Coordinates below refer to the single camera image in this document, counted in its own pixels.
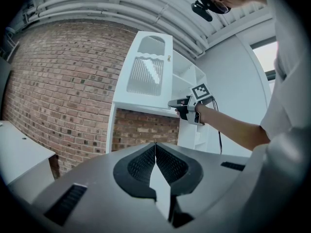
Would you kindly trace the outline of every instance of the white table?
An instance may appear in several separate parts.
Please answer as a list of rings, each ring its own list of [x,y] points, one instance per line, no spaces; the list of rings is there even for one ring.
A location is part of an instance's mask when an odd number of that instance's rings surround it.
[[[0,173],[16,195],[31,203],[54,181],[49,158],[55,153],[37,144],[9,121],[0,121]]]

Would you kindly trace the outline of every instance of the white cabinet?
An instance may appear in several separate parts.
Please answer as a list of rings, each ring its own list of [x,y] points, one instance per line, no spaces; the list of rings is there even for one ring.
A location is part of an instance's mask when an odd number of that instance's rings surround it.
[[[170,100],[190,95],[190,88],[205,83],[206,76],[196,65],[173,50],[170,35],[138,32],[126,56],[113,97],[108,123],[106,153],[111,151],[117,108],[177,117]],[[207,151],[209,126],[180,120],[178,145]]]

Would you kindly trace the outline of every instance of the white wall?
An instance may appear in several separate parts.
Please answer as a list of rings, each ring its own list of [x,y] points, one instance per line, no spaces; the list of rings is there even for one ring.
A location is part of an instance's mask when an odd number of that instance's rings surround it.
[[[206,73],[219,110],[248,123],[260,124],[271,98],[269,84],[248,44],[236,36],[219,43],[197,60]],[[223,154],[250,156],[251,152],[222,135]],[[208,152],[219,153],[218,132],[209,130]]]

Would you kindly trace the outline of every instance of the person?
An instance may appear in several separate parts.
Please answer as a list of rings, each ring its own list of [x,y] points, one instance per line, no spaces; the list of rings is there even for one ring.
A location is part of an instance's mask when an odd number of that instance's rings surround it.
[[[281,0],[214,0],[231,8],[252,1],[267,4],[270,8],[275,20],[278,41],[278,54],[275,60],[276,81],[266,115],[260,125],[255,125],[236,120],[200,103],[195,108],[200,113],[201,123],[209,124],[251,151],[258,145],[269,143],[274,136],[292,127],[282,95],[282,83],[290,74],[302,68],[303,60],[306,60],[308,54],[303,44],[305,39],[301,33],[303,30],[297,26],[293,17],[288,20],[285,14],[288,13],[289,8]]]

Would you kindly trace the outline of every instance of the white shirt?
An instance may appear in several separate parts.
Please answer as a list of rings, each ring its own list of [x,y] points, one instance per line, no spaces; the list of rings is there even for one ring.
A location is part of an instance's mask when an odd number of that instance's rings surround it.
[[[307,72],[307,64],[310,62],[307,37],[290,8],[283,0],[267,0],[267,3],[275,20],[278,53],[275,60],[275,87],[267,113],[260,125],[272,139],[279,133],[288,131],[292,126],[304,124],[303,119],[299,118],[303,115],[296,114],[299,111],[302,113],[307,111],[303,108],[304,104],[295,103],[303,100],[297,98],[301,95],[300,92],[309,91],[301,89],[299,86],[303,84],[297,80],[301,79],[303,82],[303,73]]]

